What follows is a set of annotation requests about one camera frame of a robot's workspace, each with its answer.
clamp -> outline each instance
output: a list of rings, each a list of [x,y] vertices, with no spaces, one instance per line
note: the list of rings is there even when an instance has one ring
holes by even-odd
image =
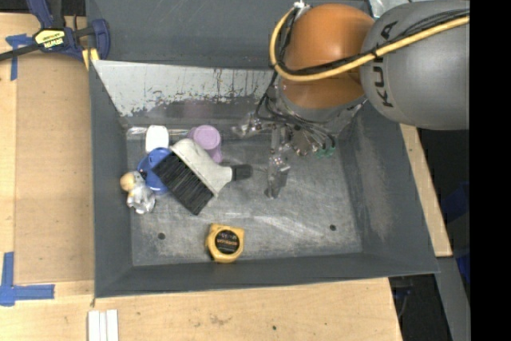
[[[94,35],[96,50],[100,59],[105,59],[110,51],[109,28],[105,19],[96,19],[91,26],[72,30],[65,26],[61,14],[62,0],[26,0],[29,11],[41,23],[41,29],[32,36],[32,43],[0,54],[0,61],[21,56],[35,50],[43,53],[60,53],[84,61],[84,47],[78,38]]]

wooden table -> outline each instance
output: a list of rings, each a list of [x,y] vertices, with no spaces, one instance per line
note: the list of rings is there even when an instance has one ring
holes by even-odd
[[[38,28],[30,14],[0,13],[0,52],[6,36]],[[2,340],[86,340],[88,311],[107,309],[121,341],[402,339],[386,278],[94,300],[85,66],[34,52],[11,81],[10,64],[0,63],[0,256],[14,251],[16,284],[54,283],[55,298],[0,307]],[[452,256],[417,130],[402,131],[435,253]]]

blue tape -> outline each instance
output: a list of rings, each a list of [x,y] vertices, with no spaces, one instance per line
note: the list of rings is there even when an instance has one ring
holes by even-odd
[[[55,284],[34,286],[14,286],[14,252],[3,255],[2,285],[0,286],[0,305],[12,307],[16,301],[24,299],[53,299]]]
[[[19,46],[28,46],[32,44],[32,37],[27,36],[26,34],[16,34],[14,36],[7,36],[6,42],[9,43],[14,49],[17,49]],[[16,80],[18,78],[18,58],[13,57],[10,63],[10,80]]]

black bristles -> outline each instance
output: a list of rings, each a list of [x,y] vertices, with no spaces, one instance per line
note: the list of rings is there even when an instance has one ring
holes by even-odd
[[[166,156],[153,172],[176,199],[194,215],[213,198],[213,192],[202,180],[174,153]]]

tape measure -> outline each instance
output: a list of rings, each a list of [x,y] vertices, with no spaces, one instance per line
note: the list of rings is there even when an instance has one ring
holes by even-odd
[[[216,262],[232,263],[243,251],[244,235],[242,228],[213,223],[206,237],[206,247]]]

